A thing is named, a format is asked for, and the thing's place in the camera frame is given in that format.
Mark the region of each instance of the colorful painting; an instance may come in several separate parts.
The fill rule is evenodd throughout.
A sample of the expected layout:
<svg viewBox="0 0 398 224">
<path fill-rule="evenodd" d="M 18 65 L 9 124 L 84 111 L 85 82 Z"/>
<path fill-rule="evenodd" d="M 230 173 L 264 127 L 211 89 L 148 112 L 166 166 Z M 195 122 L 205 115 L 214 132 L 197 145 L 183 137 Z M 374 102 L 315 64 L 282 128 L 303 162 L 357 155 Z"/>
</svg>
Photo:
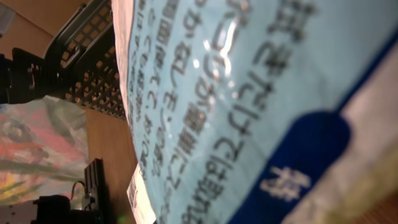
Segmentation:
<svg viewBox="0 0 398 224">
<path fill-rule="evenodd" d="M 70 197 L 87 164 L 83 109 L 51 97 L 0 105 L 0 205 L 43 195 Z M 82 193 L 77 187 L 74 207 Z"/>
</svg>

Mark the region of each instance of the light blue label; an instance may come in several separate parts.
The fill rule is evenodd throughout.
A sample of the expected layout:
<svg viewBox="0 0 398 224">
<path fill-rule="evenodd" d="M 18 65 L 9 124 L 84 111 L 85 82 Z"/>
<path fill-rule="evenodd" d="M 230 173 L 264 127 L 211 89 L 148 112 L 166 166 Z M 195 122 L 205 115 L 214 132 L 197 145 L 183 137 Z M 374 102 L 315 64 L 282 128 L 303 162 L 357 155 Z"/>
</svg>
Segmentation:
<svg viewBox="0 0 398 224">
<path fill-rule="evenodd" d="M 397 10 L 396 0 L 135 1 L 129 122 L 158 223 L 226 223 L 292 122 L 339 107 Z"/>
</svg>

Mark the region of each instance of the dark blue tab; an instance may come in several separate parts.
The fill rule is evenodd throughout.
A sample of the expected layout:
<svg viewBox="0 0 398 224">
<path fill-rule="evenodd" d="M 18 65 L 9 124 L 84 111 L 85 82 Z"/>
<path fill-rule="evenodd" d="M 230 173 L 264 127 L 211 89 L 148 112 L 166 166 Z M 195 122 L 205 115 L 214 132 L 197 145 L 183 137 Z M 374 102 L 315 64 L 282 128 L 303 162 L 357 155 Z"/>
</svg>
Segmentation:
<svg viewBox="0 0 398 224">
<path fill-rule="evenodd" d="M 346 149 L 350 130 L 336 113 L 299 118 L 230 223 L 280 223 Z"/>
</svg>

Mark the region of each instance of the gray object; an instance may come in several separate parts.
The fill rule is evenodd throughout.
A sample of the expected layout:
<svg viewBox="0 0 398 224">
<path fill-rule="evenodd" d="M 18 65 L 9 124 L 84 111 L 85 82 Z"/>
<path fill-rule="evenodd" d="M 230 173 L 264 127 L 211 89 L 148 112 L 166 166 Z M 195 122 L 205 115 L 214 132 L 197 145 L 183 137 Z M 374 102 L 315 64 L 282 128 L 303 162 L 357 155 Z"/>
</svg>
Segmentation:
<svg viewBox="0 0 398 224">
<path fill-rule="evenodd" d="M 0 3 L 0 37 L 2 37 L 8 30 L 15 12 L 7 6 Z"/>
</svg>

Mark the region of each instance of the wooden table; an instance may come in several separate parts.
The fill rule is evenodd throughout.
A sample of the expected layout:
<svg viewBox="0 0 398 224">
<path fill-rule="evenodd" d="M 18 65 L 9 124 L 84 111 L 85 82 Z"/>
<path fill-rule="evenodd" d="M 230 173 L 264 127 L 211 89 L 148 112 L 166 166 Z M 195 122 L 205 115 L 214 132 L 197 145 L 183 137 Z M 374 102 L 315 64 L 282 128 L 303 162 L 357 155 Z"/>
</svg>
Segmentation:
<svg viewBox="0 0 398 224">
<path fill-rule="evenodd" d="M 110 207 L 118 224 L 135 224 L 126 191 L 137 159 L 127 122 L 92 110 L 86 117 L 90 161 L 103 160 Z"/>
</svg>

